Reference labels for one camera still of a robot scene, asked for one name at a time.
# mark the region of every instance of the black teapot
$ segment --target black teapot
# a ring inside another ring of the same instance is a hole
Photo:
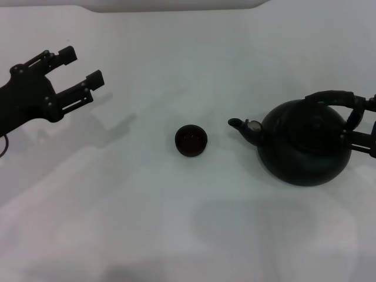
[[[375,98],[366,100],[345,91],[317,92],[276,107],[262,123],[230,119],[229,125],[257,146],[273,175],[290,184],[315,186],[340,174],[352,150],[376,157],[376,123],[370,135],[354,131],[365,110],[376,112]],[[353,110],[345,121],[329,106]]]

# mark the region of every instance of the white table surface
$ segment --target white table surface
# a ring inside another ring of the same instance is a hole
[[[372,2],[145,14],[1,8],[1,85],[14,64],[68,45],[79,60],[49,75],[55,89],[97,69],[106,85],[63,121],[9,134],[0,280],[375,281],[376,160],[353,153],[332,182],[293,187],[227,125],[319,90],[371,97]],[[375,119],[367,114],[360,130]],[[173,137],[191,123],[209,142],[187,159]]]

